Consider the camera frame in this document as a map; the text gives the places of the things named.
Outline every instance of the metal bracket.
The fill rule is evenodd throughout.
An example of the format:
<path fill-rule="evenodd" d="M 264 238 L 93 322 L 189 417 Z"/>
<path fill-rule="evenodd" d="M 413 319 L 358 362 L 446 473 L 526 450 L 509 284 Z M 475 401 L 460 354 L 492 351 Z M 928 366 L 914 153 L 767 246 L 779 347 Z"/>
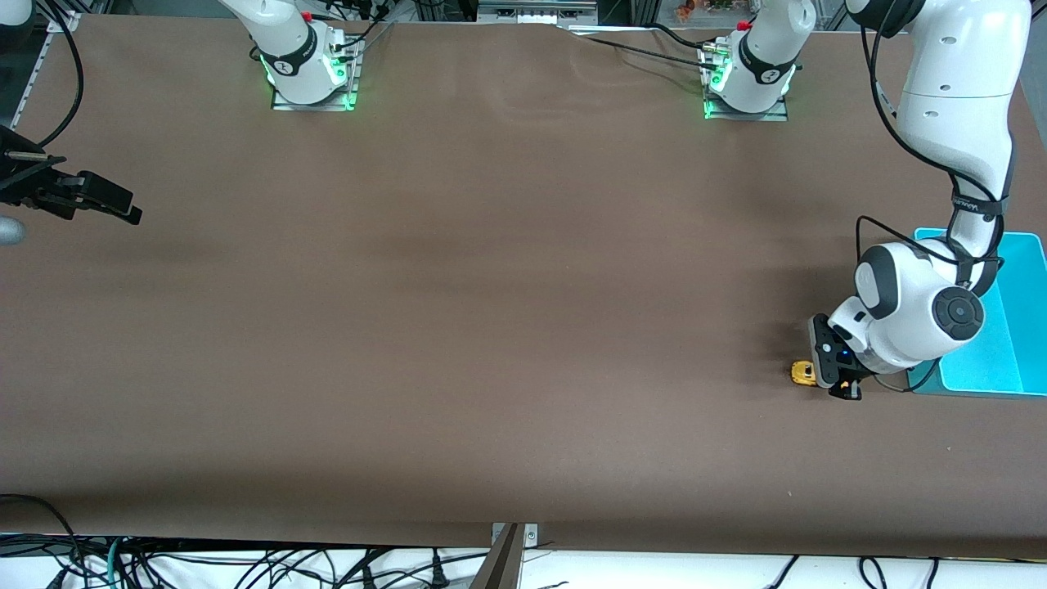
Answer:
<path fill-rule="evenodd" d="M 491 551 L 484 558 L 480 571 L 469 584 L 469 589 L 517 589 L 520 579 L 520 566 L 524 564 L 524 544 L 527 541 L 527 526 L 536 524 L 494 524 L 500 525 Z M 534 540 L 538 533 L 534 531 Z"/>
<path fill-rule="evenodd" d="M 22 117 L 22 111 L 25 110 L 25 103 L 29 99 L 29 92 L 32 91 L 34 84 L 37 83 L 37 75 L 40 75 L 40 68 L 44 67 L 44 56 L 47 55 L 47 50 L 51 48 L 51 43 L 53 42 L 54 33 L 48 33 L 47 38 L 44 39 L 43 46 L 40 47 L 40 54 L 37 55 L 37 63 L 32 64 L 32 73 L 29 74 L 29 81 L 25 83 L 25 90 L 22 91 L 22 97 L 18 100 L 18 108 L 15 109 L 15 115 L 10 118 L 12 129 L 15 129 L 15 127 L 18 126 L 18 120 Z"/>
<path fill-rule="evenodd" d="M 66 26 L 69 27 L 69 31 L 72 32 L 76 30 L 80 26 L 80 13 L 75 10 L 62 10 L 66 16 Z M 59 26 L 54 21 L 47 22 L 47 32 L 51 35 L 62 35 L 62 27 Z"/>
<path fill-rule="evenodd" d="M 698 62 L 712 64 L 716 69 L 701 69 L 701 92 L 704 94 L 706 118 L 728 118 L 731 120 L 788 120 L 788 110 L 785 108 L 785 96 L 779 96 L 778 101 L 764 112 L 753 114 L 731 108 L 719 94 L 713 90 L 720 83 L 723 72 L 731 65 L 730 49 L 727 38 L 719 37 L 713 43 L 706 43 L 697 50 Z"/>
<path fill-rule="evenodd" d="M 538 524 L 524 525 L 524 547 L 534 548 L 538 545 Z M 505 529 L 506 524 L 491 524 L 491 545 L 498 541 L 498 535 Z"/>

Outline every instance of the black strap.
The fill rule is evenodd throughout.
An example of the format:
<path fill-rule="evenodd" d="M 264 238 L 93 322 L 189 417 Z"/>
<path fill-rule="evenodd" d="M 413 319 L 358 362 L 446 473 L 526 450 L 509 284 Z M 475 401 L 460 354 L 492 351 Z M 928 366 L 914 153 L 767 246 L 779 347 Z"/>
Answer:
<path fill-rule="evenodd" d="M 936 236 L 935 239 L 949 246 L 949 249 L 956 257 L 956 285 L 964 288 L 970 287 L 971 275 L 975 270 L 975 256 L 967 251 L 966 247 L 961 245 L 960 242 L 955 239 L 948 237 L 944 234 Z"/>
<path fill-rule="evenodd" d="M 307 26 L 306 28 L 309 29 L 309 37 L 306 39 L 306 42 L 302 45 L 302 47 L 298 47 L 294 51 L 291 51 L 286 55 L 273 55 L 265 51 L 261 51 L 265 62 L 269 64 L 269 67 L 274 69 L 276 73 L 287 76 L 297 75 L 298 68 L 302 67 L 302 64 L 309 61 L 313 56 L 313 53 L 316 52 L 316 29 L 311 26 Z"/>
<path fill-rule="evenodd" d="M 982 200 L 960 194 L 958 189 L 953 188 L 953 206 L 957 210 L 966 210 L 967 212 L 975 212 L 986 217 L 999 217 L 1006 212 L 1008 198 L 1010 198 L 1010 195 L 1005 194 L 1000 197 L 1000 200 Z"/>
<path fill-rule="evenodd" d="M 788 73 L 793 64 L 796 63 L 796 58 L 800 56 L 797 54 L 792 60 L 780 65 L 772 65 L 765 61 L 761 61 L 749 49 L 749 32 L 741 38 L 741 42 L 738 43 L 738 49 L 740 49 L 741 63 L 745 64 L 745 68 L 756 76 L 756 83 L 764 86 L 781 80 L 782 75 Z"/>

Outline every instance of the wire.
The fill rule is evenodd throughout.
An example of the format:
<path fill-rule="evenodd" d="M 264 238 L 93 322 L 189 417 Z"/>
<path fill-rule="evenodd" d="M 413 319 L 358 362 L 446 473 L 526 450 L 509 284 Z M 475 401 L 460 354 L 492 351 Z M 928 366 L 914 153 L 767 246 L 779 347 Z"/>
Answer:
<path fill-rule="evenodd" d="M 611 47 L 618 47 L 619 49 L 625 49 L 627 51 L 634 51 L 637 53 L 643 53 L 645 55 L 651 55 L 652 58 L 659 58 L 659 59 L 667 60 L 667 61 L 670 61 L 670 62 L 676 62 L 676 63 L 682 63 L 682 64 L 686 64 L 686 65 L 693 65 L 694 67 L 699 67 L 699 68 L 703 68 L 703 69 L 716 69 L 716 66 L 714 66 L 713 64 L 706 64 L 706 63 L 699 63 L 699 62 L 695 62 L 695 61 L 691 61 L 691 60 L 685 60 L 685 59 L 681 59 L 681 58 L 674 58 L 672 55 L 666 55 L 665 53 L 658 53 L 658 52 L 654 52 L 654 51 L 648 51 L 647 49 L 641 49 L 640 47 L 632 47 L 630 45 L 623 45 L 621 43 L 616 43 L 614 41 L 606 41 L 604 39 L 596 39 L 596 38 L 589 37 L 589 36 L 586 36 L 585 39 L 588 39 L 589 41 L 592 41 L 594 43 L 600 43 L 601 45 L 609 45 Z"/>
<path fill-rule="evenodd" d="M 879 386 L 887 389 L 888 391 L 894 391 L 895 393 L 911 393 L 916 389 L 922 387 L 923 385 L 927 385 L 927 382 L 931 380 L 931 377 L 934 376 L 934 372 L 938 370 L 939 364 L 941 364 L 941 359 L 940 358 L 935 359 L 934 364 L 931 365 L 931 369 L 927 371 L 927 375 L 925 375 L 923 378 L 920 379 L 918 383 L 916 383 L 912 387 L 906 387 L 905 389 L 899 389 L 893 385 L 888 385 L 887 383 L 884 383 L 883 381 L 879 380 L 879 375 L 873 375 L 872 379 L 876 383 L 879 383 Z"/>
<path fill-rule="evenodd" d="M 873 585 L 872 581 L 869 581 L 869 577 L 866 576 L 865 563 L 872 563 L 872 566 L 875 567 L 876 574 L 879 575 L 879 587 Z M 866 586 L 869 587 L 869 589 L 887 589 L 887 579 L 884 577 L 884 569 L 879 568 L 879 563 L 876 562 L 876 559 L 873 559 L 872 557 L 862 557 L 861 559 L 859 559 L 857 572 L 859 574 L 862 575 L 862 581 L 865 582 Z"/>
<path fill-rule="evenodd" d="M 43 163 L 46 163 L 46 161 L 41 161 L 37 165 L 41 165 Z M 69 537 L 69 542 L 72 543 L 73 550 L 76 552 L 76 554 L 80 556 L 81 560 L 83 560 L 85 558 L 84 549 L 81 547 L 80 542 L 77 542 L 76 535 L 73 534 L 72 527 L 69 525 L 69 522 L 66 521 L 65 517 L 58 509 L 54 508 L 54 505 L 51 505 L 49 502 L 47 502 L 47 501 L 45 501 L 45 500 L 43 500 L 43 499 L 41 499 L 39 497 L 35 497 L 32 495 L 22 495 L 22 494 L 18 494 L 18 493 L 2 493 L 2 494 L 0 494 L 0 500 L 3 500 L 3 499 L 14 499 L 16 501 L 25 501 L 27 503 L 34 503 L 34 504 L 40 505 L 41 507 L 43 507 L 43 508 L 47 509 L 48 512 L 50 512 L 51 515 L 54 516 L 54 519 L 57 519 L 59 521 L 59 524 L 62 525 L 62 529 L 65 530 L 66 536 Z"/>
<path fill-rule="evenodd" d="M 700 49 L 701 46 L 705 45 L 706 43 L 712 43 L 713 41 L 716 41 L 715 37 L 713 37 L 712 39 L 707 39 L 705 41 L 697 41 L 697 42 L 695 42 L 695 41 L 688 41 L 687 39 L 684 39 L 683 37 L 676 35 L 676 31 L 674 31 L 673 29 L 669 28 L 668 26 L 666 26 L 666 25 L 664 25 L 664 24 L 662 24 L 660 22 L 647 23 L 647 24 L 644 25 L 644 28 L 656 28 L 656 29 L 661 30 L 662 32 L 664 32 L 664 33 L 668 35 L 669 37 L 671 37 L 672 40 L 675 41 L 676 43 L 680 43 L 681 45 L 683 45 L 685 47 L 690 47 L 692 49 Z"/>
<path fill-rule="evenodd" d="M 487 552 L 476 552 L 474 554 L 463 554 L 461 557 L 451 557 L 449 559 L 441 559 L 441 564 L 442 565 L 446 565 L 446 564 L 450 564 L 450 563 L 458 563 L 458 562 L 462 562 L 462 561 L 469 561 L 469 560 L 472 560 L 472 559 L 482 559 L 482 558 L 484 558 L 486 556 L 487 556 Z M 403 581 L 405 579 L 410 579 L 410 577 L 415 576 L 416 574 L 418 574 L 420 572 L 425 572 L 425 571 L 427 571 L 430 568 L 433 568 L 436 566 L 437 566 L 436 563 L 431 563 L 431 564 L 428 564 L 428 565 L 425 565 L 425 566 L 422 566 L 422 567 L 418 567 L 418 568 L 416 568 L 414 570 L 406 571 L 406 572 L 402 573 L 400 576 L 394 579 L 393 581 L 389 581 L 385 585 L 382 585 L 381 589 L 388 589 L 389 587 L 396 585 L 397 583 L 400 583 L 401 581 Z"/>
<path fill-rule="evenodd" d="M 886 225 L 882 221 L 878 221 L 878 220 L 876 220 L 876 219 L 874 219 L 874 218 L 872 218 L 872 217 L 870 217 L 868 214 L 859 214 L 857 220 L 854 221 L 854 252 L 856 253 L 856 257 L 857 257 L 859 262 L 862 260 L 862 251 L 863 251 L 863 249 L 862 249 L 862 221 L 868 221 L 868 222 L 876 225 L 877 227 L 879 227 L 879 228 L 884 229 L 885 231 L 891 233 L 891 235 L 893 235 L 894 237 L 896 237 L 896 239 L 898 239 L 900 241 L 906 242 L 907 244 L 911 245 L 912 247 L 915 247 L 915 248 L 919 249 L 920 251 L 927 253 L 928 255 L 931 255 L 932 257 L 941 259 L 942 262 L 946 262 L 949 264 L 953 264 L 954 266 L 960 265 L 959 259 L 954 259 L 952 257 L 946 257 L 945 255 L 942 255 L 941 253 L 938 253 L 937 251 L 935 251 L 934 249 L 931 249 L 930 247 L 923 245 L 922 243 L 919 243 L 915 239 L 913 239 L 913 237 L 911 237 L 911 236 L 909 236 L 907 234 L 903 234 L 903 233 L 898 232 L 896 229 L 891 228 L 890 226 Z M 975 263 L 978 263 L 978 262 L 996 262 L 996 263 L 1000 264 L 1001 267 L 1003 266 L 1003 257 L 1000 257 L 999 255 L 979 255 L 977 257 L 971 257 L 971 259 L 973 262 L 975 262 Z"/>
<path fill-rule="evenodd" d="M 367 550 L 367 552 L 363 554 L 362 559 L 360 559 L 359 561 L 356 562 L 355 565 L 350 567 L 349 571 L 347 571 L 346 574 L 343 574 L 341 579 L 338 580 L 337 583 L 331 586 L 331 589 L 340 589 L 341 587 L 344 587 L 346 584 L 349 583 L 349 580 L 352 579 L 354 574 L 363 570 L 363 567 L 371 565 L 371 563 L 384 557 L 391 551 L 393 551 L 392 548 L 376 548 L 374 550 Z"/>
<path fill-rule="evenodd" d="M 333 47 L 333 49 L 335 51 L 340 51 L 340 50 L 342 50 L 342 49 L 344 49 L 347 47 L 352 47 L 353 45 L 356 45 L 360 41 L 363 41 L 363 38 L 366 37 L 367 33 L 371 32 L 371 29 L 373 29 L 379 22 L 381 22 L 381 21 L 379 21 L 378 19 L 375 19 L 375 20 L 371 21 L 371 24 L 367 25 L 367 28 L 365 28 L 363 30 L 363 32 L 360 33 L 359 37 L 357 37 L 356 39 L 353 39 L 352 41 L 350 41 L 348 43 L 342 43 L 340 45 L 335 45 Z"/>
<path fill-rule="evenodd" d="M 44 4 L 43 0 L 37 0 L 36 4 L 37 4 L 37 9 L 39 9 L 41 13 L 43 13 L 44 16 L 47 17 L 48 20 L 52 20 L 52 21 L 53 20 L 58 20 L 58 17 L 55 17 L 53 14 L 51 14 L 51 7 L 48 6 L 47 4 Z"/>
<path fill-rule="evenodd" d="M 789 569 L 792 569 L 793 565 L 795 565 L 796 562 L 799 560 L 800 560 L 800 554 L 793 554 L 793 558 L 789 559 L 787 563 L 785 563 L 785 568 L 783 568 L 782 571 L 778 573 L 778 579 L 771 585 L 767 585 L 767 589 L 778 589 L 779 587 L 781 587 L 782 583 L 785 583 L 785 576 L 788 575 Z"/>
<path fill-rule="evenodd" d="M 934 577 L 938 575 L 938 561 L 941 559 L 934 557 L 931 559 L 931 572 L 927 575 L 927 584 L 923 585 L 923 589 L 931 589 L 934 585 Z"/>
<path fill-rule="evenodd" d="M 396 22 L 391 22 L 391 23 L 386 24 L 381 30 L 378 31 L 378 35 L 376 35 L 375 38 L 371 40 L 371 43 L 367 43 L 366 45 L 364 45 L 363 48 L 360 49 L 359 51 L 357 51 L 355 54 L 353 54 L 353 55 L 346 55 L 346 56 L 341 58 L 341 63 L 349 63 L 349 62 L 355 60 L 356 58 L 359 58 L 363 53 L 367 52 L 367 49 L 374 47 L 375 44 L 378 43 L 378 40 L 381 39 L 382 36 L 385 35 L 391 28 L 393 28 L 394 24 L 396 24 Z"/>
<path fill-rule="evenodd" d="M 273 551 L 271 551 L 271 552 L 268 552 L 268 551 L 267 551 L 267 552 L 266 552 L 266 554 L 265 554 L 265 557 L 263 557 L 263 558 L 262 558 L 261 560 L 259 560 L 259 562 L 258 562 L 258 563 L 257 563 L 257 564 L 255 564 L 254 566 L 252 566 L 251 568 L 247 569 L 247 572 L 245 572 L 245 573 L 244 573 L 244 575 L 240 577 L 240 581 L 238 581 L 238 582 L 237 582 L 237 584 L 236 584 L 236 585 L 233 586 L 233 589 L 240 589 L 240 586 L 241 586 L 241 585 L 242 585 L 242 584 L 244 583 L 244 581 L 246 581 L 246 580 L 247 580 L 247 577 L 248 577 L 248 576 L 249 576 L 249 575 L 251 574 L 251 572 L 252 572 L 252 571 L 253 571 L 253 570 L 254 570 L 254 569 L 255 569 L 257 567 L 261 566 L 261 565 L 262 565 L 262 563 L 268 563 L 268 565 L 269 565 L 269 566 L 267 566 L 267 567 L 265 568 L 265 570 L 263 570 L 262 572 L 260 572 L 260 573 L 258 574 L 258 576 L 255 576 L 255 577 L 254 577 L 254 580 L 253 580 L 253 581 L 251 581 L 251 582 L 250 582 L 250 583 L 249 583 L 249 584 L 248 584 L 248 585 L 247 585 L 247 586 L 246 586 L 246 587 L 244 588 L 244 589 L 251 589 L 251 587 L 254 587 L 254 584 L 255 584 L 255 583 L 258 583 L 259 581 L 262 581 L 262 577 L 263 577 L 263 576 L 265 576 L 265 575 L 266 575 L 266 573 L 271 573 L 271 572 L 272 572 L 272 570 L 273 570 L 273 567 L 275 567 L 275 566 L 276 566 L 276 565 L 279 565 L 280 563 L 282 563 L 282 562 L 286 561 L 287 559 L 290 559 L 290 558 L 291 558 L 291 557 L 293 557 L 294 554 L 297 554 L 297 553 L 298 553 L 299 551 L 300 551 L 300 550 L 290 550 L 290 551 L 288 551 L 288 552 L 287 552 L 286 554 L 284 554 L 283 557 L 281 557 L 281 558 L 276 559 L 275 561 L 271 561 L 270 559 L 271 559 L 272 557 L 275 557 L 275 556 L 276 556 L 276 551 L 275 551 L 275 550 L 273 550 Z"/>
<path fill-rule="evenodd" d="M 271 586 L 271 585 L 275 585 L 275 584 L 280 583 L 280 582 L 281 582 L 281 580 L 283 580 L 283 579 L 284 579 L 285 576 L 288 576 L 288 577 L 289 577 L 289 576 L 290 576 L 290 574 L 291 574 L 292 572 L 300 572 L 300 573 L 305 573 L 305 572 L 307 572 L 307 571 L 300 571 L 300 570 L 298 570 L 298 568 L 297 568 L 297 567 L 299 567 L 299 566 L 302 566 L 303 564 L 305 564 L 305 563 L 306 563 L 306 561 L 308 561 L 309 559 L 312 559 L 313 557 L 316 557 L 316 556 L 318 556 L 318 554 L 321 554 L 321 553 L 325 553 L 325 554 L 326 554 L 326 553 L 327 553 L 327 550 L 314 550 L 314 551 L 312 551 L 312 552 L 310 552 L 310 553 L 306 554 L 305 557 L 302 557 L 300 559 L 298 559 L 297 561 L 295 561 L 293 565 L 291 565 L 291 566 L 289 566 L 289 567 L 285 568 L 284 570 L 282 570 L 282 571 L 280 572 L 280 574 L 277 574 L 277 575 L 276 575 L 276 577 L 275 577 L 275 579 L 273 580 L 273 582 L 272 582 L 272 583 L 270 584 L 270 586 Z M 309 574 L 306 574 L 306 576 L 311 576 L 312 579 L 317 579 L 317 577 L 319 577 L 319 575 L 318 575 L 318 574 L 317 574 L 317 575 L 315 575 L 315 576 L 312 576 L 312 575 L 309 575 Z"/>
<path fill-rule="evenodd" d="M 69 107 L 69 112 L 66 113 L 62 122 L 59 122 L 59 126 L 51 131 L 49 135 L 37 143 L 41 148 L 53 141 L 55 137 L 62 134 L 62 131 L 65 131 L 66 127 L 69 126 L 69 122 L 72 121 L 72 117 L 76 116 L 76 111 L 80 110 L 80 103 L 84 98 L 84 62 L 80 59 L 80 51 L 76 49 L 76 42 L 72 40 L 72 32 L 69 30 L 69 25 L 65 22 L 65 13 L 59 8 L 58 4 L 54 3 L 54 0 L 44 1 L 47 2 L 47 5 L 50 6 L 58 16 L 58 18 L 54 19 L 54 22 L 58 23 L 59 27 L 62 29 L 62 33 L 66 37 L 66 42 L 69 44 L 69 52 L 72 53 L 72 63 L 76 68 L 76 96 L 73 98 L 72 106 Z"/>

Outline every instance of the black clamp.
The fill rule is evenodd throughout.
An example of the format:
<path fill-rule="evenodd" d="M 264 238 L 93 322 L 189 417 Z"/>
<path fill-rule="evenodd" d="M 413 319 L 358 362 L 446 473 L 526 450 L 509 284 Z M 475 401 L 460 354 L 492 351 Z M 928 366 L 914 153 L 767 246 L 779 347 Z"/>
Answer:
<path fill-rule="evenodd" d="M 992 220 L 994 217 L 1000 217 L 1006 212 L 1008 198 L 1010 198 L 1010 195 L 1005 194 L 1000 197 L 1000 200 L 982 200 L 980 198 L 960 194 L 959 190 L 953 188 L 953 207 L 957 210 L 966 210 L 967 212 L 975 212 L 976 214 L 984 214 L 987 217 L 986 220 Z"/>
<path fill-rule="evenodd" d="M 316 52 L 316 29 L 311 26 L 306 28 L 309 29 L 309 38 L 306 39 L 305 44 L 286 55 L 273 55 L 260 49 L 262 58 L 276 73 L 287 76 L 296 75 L 302 64 L 308 62 Z"/>
<path fill-rule="evenodd" d="M 765 61 L 758 59 L 753 54 L 753 51 L 749 49 L 749 33 L 747 32 L 741 41 L 738 43 L 738 53 L 741 56 L 741 63 L 745 64 L 745 68 L 753 72 L 756 76 L 756 83 L 762 84 L 764 86 L 774 84 L 781 80 L 782 75 L 788 73 L 788 70 L 796 63 L 796 59 L 800 55 L 793 58 L 792 60 L 780 64 L 772 65 Z"/>

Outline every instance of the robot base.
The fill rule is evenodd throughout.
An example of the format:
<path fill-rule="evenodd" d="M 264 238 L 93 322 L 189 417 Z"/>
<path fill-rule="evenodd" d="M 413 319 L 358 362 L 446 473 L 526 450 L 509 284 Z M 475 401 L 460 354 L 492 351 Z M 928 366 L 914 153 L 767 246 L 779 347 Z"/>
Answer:
<path fill-rule="evenodd" d="M 350 40 L 355 39 L 354 36 L 347 36 Z M 285 98 L 280 92 L 276 91 L 276 87 L 273 86 L 272 89 L 272 109 L 273 110 L 304 110 L 304 111 L 317 111 L 317 112 L 342 112 L 351 111 L 356 109 L 356 96 L 360 90 L 360 73 L 363 66 L 363 45 L 364 41 L 361 39 L 357 41 L 354 45 L 347 47 L 340 53 L 340 58 L 346 60 L 346 63 L 335 64 L 332 67 L 342 68 L 346 73 L 346 84 L 340 88 L 336 89 L 327 98 L 311 105 L 300 105 L 295 104 L 287 98 Z"/>
<path fill-rule="evenodd" d="M 698 49 L 698 62 L 715 65 L 718 69 L 701 69 L 701 93 L 704 100 L 704 111 L 706 118 L 728 118 L 731 120 L 788 120 L 788 110 L 785 107 L 785 96 L 778 98 L 775 106 L 764 112 L 752 113 L 742 112 L 731 108 L 723 98 L 712 89 L 712 85 L 719 82 L 718 76 L 722 75 L 722 68 L 726 58 L 726 45 L 719 40 L 716 43 L 706 43 Z"/>

